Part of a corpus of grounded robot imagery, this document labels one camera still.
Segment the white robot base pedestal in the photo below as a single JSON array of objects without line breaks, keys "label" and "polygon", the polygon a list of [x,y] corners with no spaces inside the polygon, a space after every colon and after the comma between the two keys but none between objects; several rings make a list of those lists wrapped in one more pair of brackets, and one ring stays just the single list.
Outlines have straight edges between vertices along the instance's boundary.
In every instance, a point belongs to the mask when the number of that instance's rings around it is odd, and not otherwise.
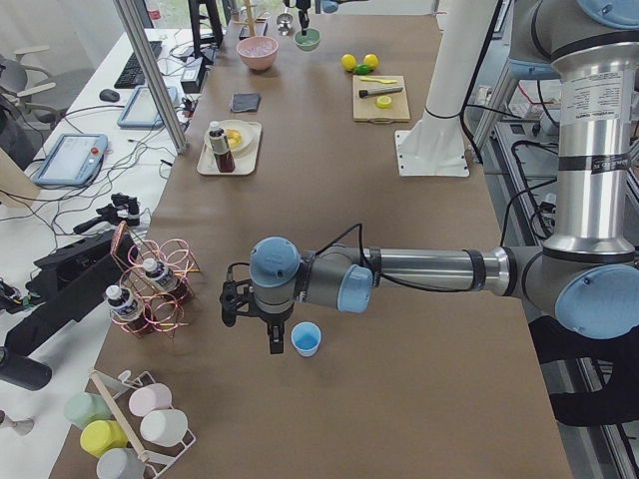
[{"label": "white robot base pedestal", "polygon": [[492,38],[499,10],[500,3],[492,0],[450,3],[424,113],[412,129],[395,133],[401,176],[469,176],[463,110],[480,54]]}]

